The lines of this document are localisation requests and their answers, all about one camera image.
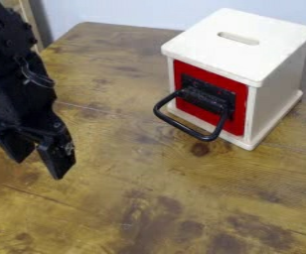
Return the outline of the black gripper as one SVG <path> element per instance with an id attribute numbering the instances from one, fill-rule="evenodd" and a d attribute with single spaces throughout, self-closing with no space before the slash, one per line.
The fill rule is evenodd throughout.
<path id="1" fill-rule="evenodd" d="M 0 148 L 21 163 L 36 150 L 55 180 L 76 163 L 70 131 L 54 112 L 55 83 L 39 73 L 0 74 Z"/>

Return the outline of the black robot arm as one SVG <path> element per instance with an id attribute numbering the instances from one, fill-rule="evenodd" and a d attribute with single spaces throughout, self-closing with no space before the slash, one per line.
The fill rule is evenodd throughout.
<path id="1" fill-rule="evenodd" d="M 17 163 L 36 152 L 59 180 L 76 162 L 75 145 L 36 43 L 32 26 L 0 3 L 0 148 Z"/>

